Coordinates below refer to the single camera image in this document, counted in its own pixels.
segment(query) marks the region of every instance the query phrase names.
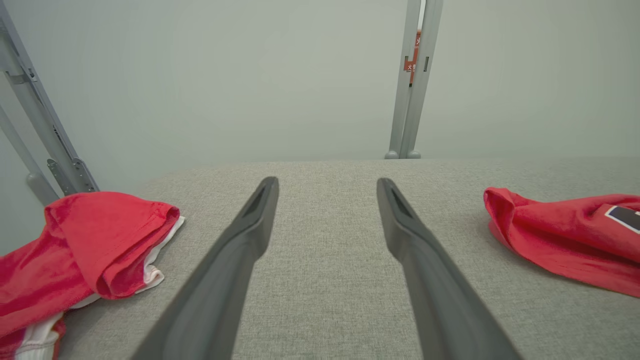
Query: gray upholstered bench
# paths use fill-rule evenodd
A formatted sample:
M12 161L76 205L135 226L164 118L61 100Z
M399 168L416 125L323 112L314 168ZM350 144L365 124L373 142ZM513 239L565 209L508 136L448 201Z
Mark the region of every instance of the gray upholstered bench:
M388 252L376 180L389 177L526 359L640 356L640 300L550 274L490 234L483 190L540 201L640 193L639 158L245 163L170 174L139 195L187 220L156 261L166 279L66 316L62 359L131 356L263 177L280 179L269 248L256 263L234 354L420 357L400 264Z

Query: pale gray wall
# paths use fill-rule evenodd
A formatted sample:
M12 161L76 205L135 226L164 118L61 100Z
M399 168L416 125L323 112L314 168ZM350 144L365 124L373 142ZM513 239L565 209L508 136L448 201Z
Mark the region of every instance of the pale gray wall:
M405 1L5 3L103 190L201 164L388 150Z
M640 155L640 1L445 0L423 158Z
M35 240L44 210L25 183L29 172L0 130L0 256Z

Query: white fabric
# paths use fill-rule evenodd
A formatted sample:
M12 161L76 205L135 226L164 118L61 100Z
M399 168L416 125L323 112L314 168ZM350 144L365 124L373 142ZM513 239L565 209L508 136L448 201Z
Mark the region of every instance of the white fabric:
M147 257L145 258L145 266L143 270L143 281L145 286L138 291L148 290L157 286L162 280L164 280L164 274L158 270L152 263L156 260L160 250L173 238L175 232L180 229L180 226L184 223L184 217L179 217L175 222L169 233L167 233L164 240L156 245ZM80 307L87 306L92 302L95 302L100 298L100 295L94 293L79 301L77 304L71 306L69 309L79 309ZM53 325L62 317L63 313L58 313L52 317L42 320L41 322L29 325L24 332L24 339L22 344L15 351L16 360L49 360L53 358L53 352L56 346L56 341L60 338L60 335L53 331Z
M178 221L176 221L173 227L171 228L171 230L169 230L169 233L166 235L164 240L158 245L156 245L153 249L151 249L151 251L147 255L147 258L145 259L145 267L144 267L144 275L143 275L144 281L145 281L145 287L137 290L136 294L141 293L145 290L149 290L154 286L157 286L160 282L162 282L162 280L164 280L164 274L160 270L158 270L155 266L153 266L151 263L153 263L156 260L156 258L158 257L158 254L160 253L160 250L162 250L162 248L169 242L169 240L173 238L173 235L175 234L176 231L178 231L178 229L180 229L180 226L182 226L183 223L184 223L184 217L179 217Z
M80 302L78 302L76 305L71 306L69 309L79 309L81 307L85 307L91 304L92 302L98 300L99 298L100 298L100 295L96 293L92 293L91 295L84 298L84 300L80 300Z
M30 325L24 332L22 344L15 351L15 358L19 360L51 359L60 335L53 331L53 325L62 318L62 313Z

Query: red t-shirt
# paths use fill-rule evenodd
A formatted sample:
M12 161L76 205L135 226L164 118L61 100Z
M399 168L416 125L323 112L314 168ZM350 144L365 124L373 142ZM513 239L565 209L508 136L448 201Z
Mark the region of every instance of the red t-shirt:
M640 197L538 202L488 188L484 205L493 235L523 258L554 274L640 297Z

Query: wrinkled red fabric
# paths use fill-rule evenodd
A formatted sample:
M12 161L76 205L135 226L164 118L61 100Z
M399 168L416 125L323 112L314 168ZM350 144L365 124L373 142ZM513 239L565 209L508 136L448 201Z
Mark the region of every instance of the wrinkled red fabric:
M558 202L487 188L496 239L542 268L640 297L640 197L604 195Z
M93 293L120 299L143 288L144 260L180 211L132 195L95 192L57 200L44 215L38 239L0 258L0 357L15 352L25 327ZM59 323L54 330L62 335Z

